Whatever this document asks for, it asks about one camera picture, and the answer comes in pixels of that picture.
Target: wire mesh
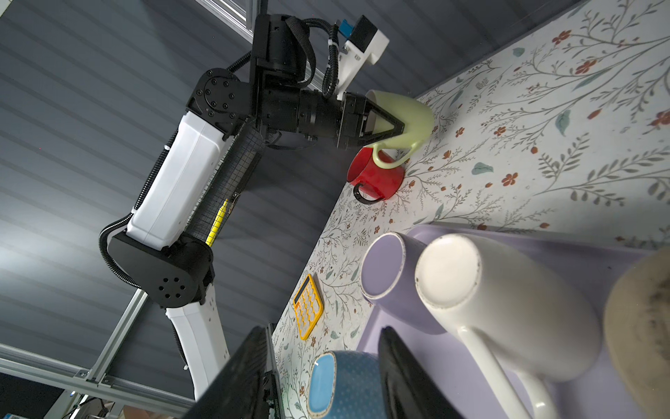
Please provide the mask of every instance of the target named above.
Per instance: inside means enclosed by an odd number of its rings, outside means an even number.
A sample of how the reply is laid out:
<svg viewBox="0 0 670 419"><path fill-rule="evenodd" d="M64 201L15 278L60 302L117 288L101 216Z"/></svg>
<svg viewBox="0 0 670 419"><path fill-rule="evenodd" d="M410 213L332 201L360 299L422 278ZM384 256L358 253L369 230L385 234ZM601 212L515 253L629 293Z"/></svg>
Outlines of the wire mesh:
<svg viewBox="0 0 670 419"><path fill-rule="evenodd" d="M228 141L234 143L209 179L185 230L205 242L208 237L209 242L216 238L265 150L265 141L252 121L247 121L240 133Z"/></svg>

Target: black mug handle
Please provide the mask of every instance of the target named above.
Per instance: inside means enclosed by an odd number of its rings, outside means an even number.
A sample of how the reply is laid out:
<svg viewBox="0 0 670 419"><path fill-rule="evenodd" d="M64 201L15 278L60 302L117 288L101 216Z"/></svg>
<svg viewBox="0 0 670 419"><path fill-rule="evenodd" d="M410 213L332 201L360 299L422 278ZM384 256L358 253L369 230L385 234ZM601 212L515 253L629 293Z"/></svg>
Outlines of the black mug handle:
<svg viewBox="0 0 670 419"><path fill-rule="evenodd" d="M357 201L359 201L361 204L372 205L372 204L378 203L379 201L381 201L383 199L383 198L379 198L379 199L375 199L375 200L369 200L369 199L363 198L363 195L361 195L360 191L359 191L359 189L362 185L363 185L362 183L359 183L359 184L356 184L356 186L354 186L354 198Z"/></svg>

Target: black cable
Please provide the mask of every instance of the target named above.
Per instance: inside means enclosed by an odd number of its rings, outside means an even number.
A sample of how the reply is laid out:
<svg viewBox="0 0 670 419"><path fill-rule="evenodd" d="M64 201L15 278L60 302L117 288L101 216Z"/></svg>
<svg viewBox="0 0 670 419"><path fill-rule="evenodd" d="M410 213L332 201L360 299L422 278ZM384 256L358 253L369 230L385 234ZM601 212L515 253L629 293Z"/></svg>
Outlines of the black cable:
<svg viewBox="0 0 670 419"><path fill-rule="evenodd" d="M277 132L277 136L270 142L266 142L265 145L268 148L275 149L275 150L285 150L285 151L291 151L291 152L296 152L298 150L303 150L306 148L314 147L316 145L316 141L310 141L309 144L307 145L301 145L299 147L291 147L290 145L280 145L277 144L279 142L279 139L281 138L281 131Z"/></svg>
<svg viewBox="0 0 670 419"><path fill-rule="evenodd" d="M139 207L142 205L142 202L144 202L144 198L147 197L147 194L149 193L149 189L151 189L151 185L153 185L153 181L156 180L156 176L158 175L158 172L161 170L161 167L163 166L163 163L165 162L165 158L168 156L168 152L174 143L175 138L177 138L177 133L179 130L174 131L174 134L170 137L170 140L167 141L167 144L163 148L163 151L160 153L160 156L158 156L158 159L156 160L156 163L153 164L153 167L149 173L149 176L147 177L147 180L144 182L144 185L142 186L142 191L140 191L139 196L137 197L137 200L135 201L135 205L133 208L135 210L139 209ZM122 219L118 219L111 223L110 225L107 225L101 232L100 235L98 236L98 248L100 249L100 254L103 257L103 260L105 261L105 264L111 270L121 281L124 281L126 284L132 285L135 288L141 288L135 281L133 281L133 278L130 277L130 275L126 274L119 265L115 262L115 260L111 257L109 252L107 251L107 238L109 235L117 229L120 229L121 227L124 227L125 225L128 224L130 221L130 218L132 218L133 212L129 213Z"/></svg>
<svg viewBox="0 0 670 419"><path fill-rule="evenodd" d="M86 403L89 403L89 402L91 402L91 401L93 401L93 400L100 400L100 401L102 401L103 399L101 399L101 398L99 398L99 397L91 397L91 398L86 399L86 401L83 402L83 403L77 403L77 404L75 405L75 407L73 407L71 411L65 413L65 416L63 416L61 419L65 419L65 418L67 418L69 415L71 415L72 413L74 413L75 410L81 408L83 405L85 405Z"/></svg>
<svg viewBox="0 0 670 419"><path fill-rule="evenodd" d="M328 39L332 41L328 46L328 67L326 67L326 71L324 72L324 82L321 86L323 96L329 99L335 93L338 84L338 51L340 49L338 30L340 27L336 24L331 25L327 21L316 17L304 19L303 22L309 27L317 27L324 30L328 34Z"/></svg>
<svg viewBox="0 0 670 419"><path fill-rule="evenodd" d="M114 223L111 223L105 227L98 236L98 248L100 249L100 254L103 257L103 260L107 264L109 270L111 270L121 281L124 281L126 284L132 285L135 288L140 288L139 285L133 281L133 278L130 275L126 274L119 265L114 261L109 252L107 251L107 237L109 234L116 230L124 227L130 221L130 218L133 216L133 213L130 213L123 217L122 219L116 220Z"/></svg>
<svg viewBox="0 0 670 419"><path fill-rule="evenodd" d="M172 333L174 334L174 341L177 343L177 349L179 349L179 355L182 356L184 365L188 366L188 362L186 362L186 355L184 354L184 348L182 347L182 342L179 340L177 328L174 326L174 323L172 323Z"/></svg>
<svg viewBox="0 0 670 419"><path fill-rule="evenodd" d="M240 68L242 68L247 62L249 62L250 59L251 59L251 51L247 52L246 54L238 58L236 62L233 62L230 66L228 66L227 70L231 73L234 73Z"/></svg>

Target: purple tray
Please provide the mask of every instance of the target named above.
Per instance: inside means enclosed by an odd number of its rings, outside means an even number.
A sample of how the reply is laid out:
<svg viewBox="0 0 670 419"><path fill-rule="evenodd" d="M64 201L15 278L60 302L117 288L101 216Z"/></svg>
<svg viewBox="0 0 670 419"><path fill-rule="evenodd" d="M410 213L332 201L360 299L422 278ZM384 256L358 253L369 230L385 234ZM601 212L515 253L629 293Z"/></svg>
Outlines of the purple tray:
<svg viewBox="0 0 670 419"><path fill-rule="evenodd" d="M652 253L627 247L549 241L538 237L458 229L444 225L418 225L407 235L430 243L449 233L490 237L517 248L553 269L584 293L596 309L601 325L605 303L616 280L632 264ZM466 418L506 418L468 350L448 333L427 335L375 307L357 349L377 353L379 334L385 326L395 328L444 395ZM523 385L514 373L508 373L508 376L526 409L532 412ZM548 386L562 418L645 417L612 366L606 345L603 345L598 359L587 372L572 381L549 383Z"/></svg>

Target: blue connector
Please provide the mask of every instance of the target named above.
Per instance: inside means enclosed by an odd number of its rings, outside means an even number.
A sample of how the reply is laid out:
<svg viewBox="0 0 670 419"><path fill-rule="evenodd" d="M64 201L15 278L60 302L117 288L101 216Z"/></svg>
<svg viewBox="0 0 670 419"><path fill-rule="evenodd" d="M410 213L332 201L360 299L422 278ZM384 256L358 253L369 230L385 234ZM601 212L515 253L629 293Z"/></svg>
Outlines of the blue connector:
<svg viewBox="0 0 670 419"><path fill-rule="evenodd" d="M351 32L354 30L354 27L351 26L349 23L347 23L346 19L340 23L340 33L342 36L344 36L346 39L349 39L351 36Z"/></svg>

